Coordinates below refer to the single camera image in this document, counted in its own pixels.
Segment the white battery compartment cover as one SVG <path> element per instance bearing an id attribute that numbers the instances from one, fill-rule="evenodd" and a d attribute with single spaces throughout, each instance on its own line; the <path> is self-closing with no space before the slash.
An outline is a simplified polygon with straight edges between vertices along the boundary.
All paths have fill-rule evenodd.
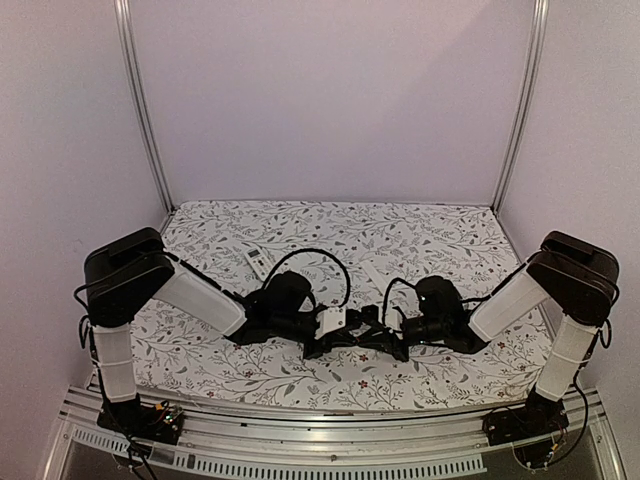
<path id="1" fill-rule="evenodd" d="M 376 288 L 384 292 L 386 289 L 387 282 L 383 275 L 375 268 L 375 265 L 368 260 L 365 260 L 361 263 L 361 268 L 367 274 L 371 282 L 376 286 Z"/>

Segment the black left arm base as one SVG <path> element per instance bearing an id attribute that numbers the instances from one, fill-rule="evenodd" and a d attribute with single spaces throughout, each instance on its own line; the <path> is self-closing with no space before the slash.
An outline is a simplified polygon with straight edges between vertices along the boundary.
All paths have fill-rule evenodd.
<path id="1" fill-rule="evenodd" d="M 124 402 L 105 399 L 97 419 L 103 429 L 169 445 L 177 445 L 184 424 L 184 410 L 167 400 L 152 406 L 141 403 L 140 397 Z"/>

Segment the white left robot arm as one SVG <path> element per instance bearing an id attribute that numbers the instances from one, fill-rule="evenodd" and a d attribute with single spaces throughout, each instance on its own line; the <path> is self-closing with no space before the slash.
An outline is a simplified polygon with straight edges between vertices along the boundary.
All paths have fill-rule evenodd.
<path id="1" fill-rule="evenodd" d="M 186 261 L 166 251 L 158 231 L 147 227 L 93 251 L 84 263 L 81 305 L 111 419 L 128 434 L 148 426 L 139 405 L 131 325 L 149 305 L 166 304 L 204 324 L 229 345 L 266 345 L 271 339 L 296 342 L 305 360 L 332 348 L 357 345 L 352 330 L 374 327 L 379 310 L 349 309 L 344 303 L 315 302 L 301 275 L 273 270 L 246 296 L 223 289 Z"/>

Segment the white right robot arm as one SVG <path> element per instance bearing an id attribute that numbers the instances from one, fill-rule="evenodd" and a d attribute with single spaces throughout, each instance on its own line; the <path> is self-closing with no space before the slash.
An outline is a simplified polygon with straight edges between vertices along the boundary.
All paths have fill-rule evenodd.
<path id="1" fill-rule="evenodd" d="M 610 251 L 569 234 L 552 231 L 539 249 L 483 297 L 464 298 L 449 279 L 427 276 L 410 288 L 419 313 L 408 318 L 390 305 L 389 291 L 377 311 L 363 320 L 363 348 L 405 362 L 415 345 L 476 354 L 532 312 L 553 312 L 553 343 L 517 415 L 517 427 L 537 436 L 552 424 L 558 403 L 591 355 L 597 335 L 620 298 L 621 267 Z"/>

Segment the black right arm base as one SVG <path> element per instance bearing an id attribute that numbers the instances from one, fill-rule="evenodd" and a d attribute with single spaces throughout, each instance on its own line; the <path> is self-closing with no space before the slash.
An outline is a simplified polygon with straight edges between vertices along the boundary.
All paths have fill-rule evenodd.
<path id="1" fill-rule="evenodd" d="M 513 450 L 515 459 L 525 468 L 548 467 L 563 446 L 569 421 L 564 403 L 550 401 L 531 392 L 521 407 L 496 408 L 483 417 L 482 430 L 490 446 L 510 444 L 544 436 Z"/>

